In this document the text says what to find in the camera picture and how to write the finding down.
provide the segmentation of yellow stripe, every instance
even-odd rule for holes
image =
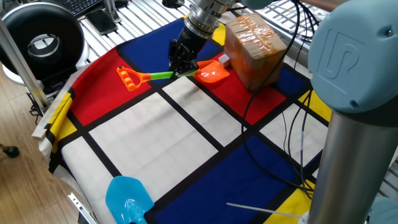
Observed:
[[[292,195],[277,209],[278,212],[292,215],[303,215],[310,210],[311,200],[297,189]],[[264,224],[297,224],[298,218],[287,217],[284,215],[272,214]]]
[[[62,107],[62,109],[59,111],[58,116],[55,118],[55,121],[51,125],[50,131],[54,134],[55,137],[57,137],[57,135],[58,135],[58,132],[61,128],[64,118],[67,117],[67,112],[68,112],[71,104],[72,104],[72,99],[68,98],[66,100],[64,106]]]
[[[309,93],[309,91],[306,92],[298,100],[303,103],[305,97],[307,97]],[[325,120],[330,121],[331,109],[329,109],[329,107],[324,102],[322,102],[321,99],[319,99],[319,96],[317,95],[317,93],[315,93],[315,91],[312,91],[311,94],[310,109],[319,114]]]
[[[60,106],[57,108],[56,116],[53,116],[53,123],[50,128],[50,132],[55,136],[55,142],[52,147],[52,152],[58,151],[59,140],[67,137],[71,133],[76,131],[76,127],[67,118],[67,113],[69,107],[72,104],[72,99],[70,98],[70,93],[67,93],[63,98]]]
[[[58,142],[61,139],[67,137],[68,135],[74,133],[75,131],[77,131],[76,127],[72,124],[69,118],[65,117],[61,125],[61,128],[59,129],[58,135],[55,138],[54,145],[52,146],[52,152],[55,153],[58,151]]]
[[[213,40],[217,41],[221,46],[225,43],[225,26],[220,24],[220,26],[214,31]]]
[[[49,124],[54,123],[55,119],[58,117],[58,115],[61,112],[63,106],[65,106],[65,103],[67,102],[67,100],[69,98],[70,98],[70,93],[65,94],[65,96],[63,97],[61,103],[58,105],[57,109],[55,110],[54,114],[52,115],[52,117],[51,117],[51,119],[49,121]]]

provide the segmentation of green handle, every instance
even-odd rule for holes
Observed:
[[[173,75],[173,72],[157,72],[157,73],[151,73],[150,74],[150,79],[151,80],[159,80],[159,79],[165,79],[165,78],[171,78]],[[188,76],[194,76],[195,72],[191,72],[186,75],[180,75],[180,77],[188,77]]]

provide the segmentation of chair wheel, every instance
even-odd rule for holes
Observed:
[[[19,155],[19,150],[15,146],[8,146],[8,147],[6,147],[5,150],[3,150],[3,152],[6,153],[7,156],[9,156],[11,158],[15,158]]]

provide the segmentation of white square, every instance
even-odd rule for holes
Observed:
[[[217,150],[155,93],[90,134],[125,176],[158,200]]]
[[[91,147],[80,137],[62,148],[62,156],[90,202],[98,221],[116,224],[105,204],[106,191],[113,177]]]
[[[312,176],[317,178],[318,177],[318,172],[319,172],[319,168],[316,169],[316,171],[312,174]]]
[[[287,138],[285,142],[286,151],[288,149],[287,145],[290,125],[292,124],[293,118],[298,109],[299,107],[296,104],[292,104],[284,111],[287,128]],[[290,151],[292,153],[293,159],[298,163],[300,163],[301,129],[303,125],[304,114],[305,111],[300,110],[300,113],[294,121],[292,136],[290,138]],[[282,114],[278,115],[269,124],[263,127],[260,132],[281,149],[284,148],[285,124]],[[316,120],[310,114],[307,115],[303,139],[303,166],[307,165],[323,149],[327,132],[328,128],[325,125]]]
[[[223,146],[241,134],[241,124],[187,78],[163,89]]]

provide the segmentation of red square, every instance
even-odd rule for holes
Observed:
[[[128,91],[116,69],[130,66],[119,57],[116,48],[92,63],[74,82],[75,98],[70,110],[84,126],[123,103],[150,89],[147,83]]]
[[[212,60],[218,60],[221,55],[222,54],[219,54]],[[243,117],[244,111],[248,106],[253,93],[248,92],[232,67],[228,67],[227,71],[229,71],[230,76],[223,80],[219,85],[212,86],[203,82],[202,84],[226,103],[232,110]],[[246,121],[250,124],[255,124],[267,113],[281,104],[285,99],[286,97],[274,88],[270,86],[264,87],[253,99],[246,115]]]

